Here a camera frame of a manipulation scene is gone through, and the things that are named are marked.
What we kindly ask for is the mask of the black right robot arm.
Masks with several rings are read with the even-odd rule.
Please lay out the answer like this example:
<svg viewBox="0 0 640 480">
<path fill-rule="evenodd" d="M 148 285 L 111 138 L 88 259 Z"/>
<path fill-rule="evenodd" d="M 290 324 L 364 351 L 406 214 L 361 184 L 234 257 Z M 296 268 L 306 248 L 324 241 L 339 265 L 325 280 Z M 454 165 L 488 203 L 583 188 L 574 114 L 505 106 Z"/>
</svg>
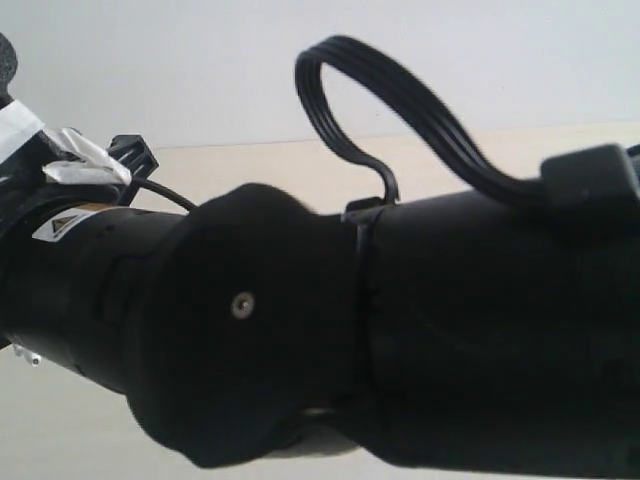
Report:
<svg viewBox="0 0 640 480">
<path fill-rule="evenodd" d="M 405 467 L 639 475 L 639 151 L 547 160 L 549 211 L 468 191 L 186 215 L 1 184 L 1 340 L 123 395 L 203 468 L 361 447 Z"/>
</svg>

